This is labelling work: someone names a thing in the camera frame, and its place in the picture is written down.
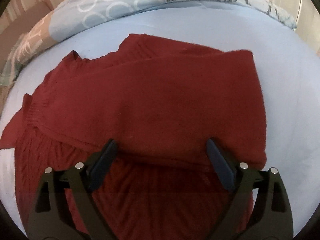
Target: cable knit pattern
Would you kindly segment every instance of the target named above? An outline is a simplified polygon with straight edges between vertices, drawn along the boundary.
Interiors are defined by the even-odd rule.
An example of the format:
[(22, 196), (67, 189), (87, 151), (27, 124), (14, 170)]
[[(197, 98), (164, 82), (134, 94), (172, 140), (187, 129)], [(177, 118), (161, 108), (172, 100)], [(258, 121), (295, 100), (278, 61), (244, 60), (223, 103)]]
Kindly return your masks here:
[[(230, 198), (206, 157), (209, 137), (239, 161), (264, 166), (266, 120), (252, 53), (131, 34), (95, 60), (68, 54), (25, 95), (0, 147), (15, 147), (25, 227), (44, 169), (68, 169), (114, 138), (119, 156), (93, 198), (118, 238), (200, 240)], [(251, 210), (252, 199), (238, 230)]]

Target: silver screw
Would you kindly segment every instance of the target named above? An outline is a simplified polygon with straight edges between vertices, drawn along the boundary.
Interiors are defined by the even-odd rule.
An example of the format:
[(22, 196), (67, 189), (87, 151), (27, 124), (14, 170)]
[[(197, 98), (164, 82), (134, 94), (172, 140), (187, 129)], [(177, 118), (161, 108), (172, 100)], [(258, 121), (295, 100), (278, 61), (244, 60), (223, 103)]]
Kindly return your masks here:
[(271, 168), (270, 171), (273, 173), (273, 174), (277, 174), (278, 173), (278, 170), (276, 168)]
[(84, 167), (83, 163), (77, 163), (76, 164), (76, 169), (82, 169)]
[(247, 163), (240, 163), (239, 166), (240, 166), (241, 169), (244, 169), (244, 170), (248, 168)]
[(51, 171), (52, 171), (52, 168), (51, 168), (51, 167), (48, 167), (48, 168), (46, 168), (46, 169), (44, 170), (44, 173), (49, 174), (49, 173), (51, 173)]

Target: blue gripper pad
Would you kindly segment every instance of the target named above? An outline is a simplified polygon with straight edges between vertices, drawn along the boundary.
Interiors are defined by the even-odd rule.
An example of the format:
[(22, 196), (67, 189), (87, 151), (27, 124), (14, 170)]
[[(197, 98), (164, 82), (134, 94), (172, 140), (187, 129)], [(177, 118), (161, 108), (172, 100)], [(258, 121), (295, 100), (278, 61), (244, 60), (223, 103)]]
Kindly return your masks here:
[(207, 155), (224, 189), (233, 191), (236, 174), (212, 139), (207, 140)]

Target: folded sweater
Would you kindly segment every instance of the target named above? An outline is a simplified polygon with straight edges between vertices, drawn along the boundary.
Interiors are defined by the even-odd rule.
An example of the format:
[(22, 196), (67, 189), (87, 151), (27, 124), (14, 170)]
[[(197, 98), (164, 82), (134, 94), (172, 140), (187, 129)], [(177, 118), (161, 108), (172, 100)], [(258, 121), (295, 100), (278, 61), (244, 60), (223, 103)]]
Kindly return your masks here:
[[(202, 239), (229, 200), (206, 156), (210, 137), (239, 161), (264, 166), (266, 117), (252, 53), (130, 34), (101, 58), (67, 55), (25, 95), (0, 147), (15, 147), (25, 227), (44, 169), (68, 169), (113, 138), (118, 159), (93, 197), (119, 239)], [(252, 200), (240, 229), (251, 208)]]

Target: bed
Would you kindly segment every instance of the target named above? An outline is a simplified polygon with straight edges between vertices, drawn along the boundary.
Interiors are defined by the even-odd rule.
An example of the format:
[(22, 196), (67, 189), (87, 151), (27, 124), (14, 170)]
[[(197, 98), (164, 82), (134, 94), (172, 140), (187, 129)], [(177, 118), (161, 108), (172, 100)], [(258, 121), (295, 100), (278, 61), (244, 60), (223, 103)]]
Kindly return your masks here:
[[(32, 94), (45, 74), (71, 50), (82, 58), (94, 59), (116, 51), (129, 33), (146, 33), (222, 51), (253, 52), (267, 117), (265, 169), (276, 167), (280, 171), (296, 236), (320, 202), (320, 59), (292, 30), (252, 8), (185, 1), (76, 34), (36, 57), (21, 71), (4, 107), (0, 134), (20, 109), (23, 95)], [(0, 165), (0, 200), (24, 232), (15, 202), (14, 149), (0, 151)]]

